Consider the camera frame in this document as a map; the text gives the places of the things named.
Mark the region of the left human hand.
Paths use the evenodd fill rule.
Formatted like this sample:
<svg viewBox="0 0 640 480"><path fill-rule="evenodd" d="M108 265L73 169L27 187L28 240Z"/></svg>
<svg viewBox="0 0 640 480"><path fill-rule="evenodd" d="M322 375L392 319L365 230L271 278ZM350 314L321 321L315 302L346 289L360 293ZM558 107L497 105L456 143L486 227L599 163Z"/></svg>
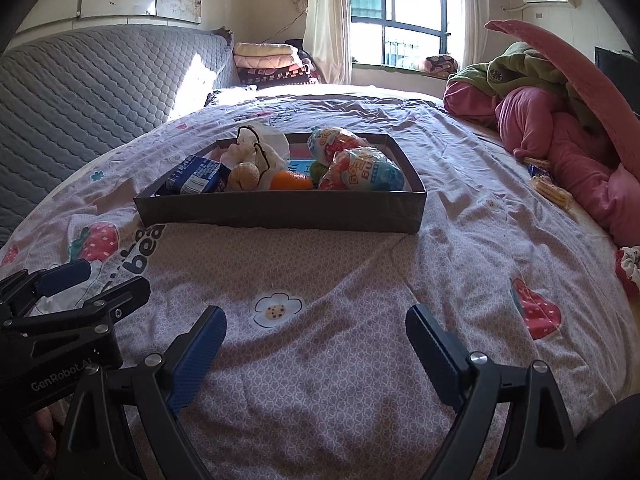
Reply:
<svg viewBox="0 0 640 480"><path fill-rule="evenodd" d="M55 456L56 442L53 437L53 417L50 408L43 408L35 414L37 427L42 432L42 450L48 457Z"/></svg>

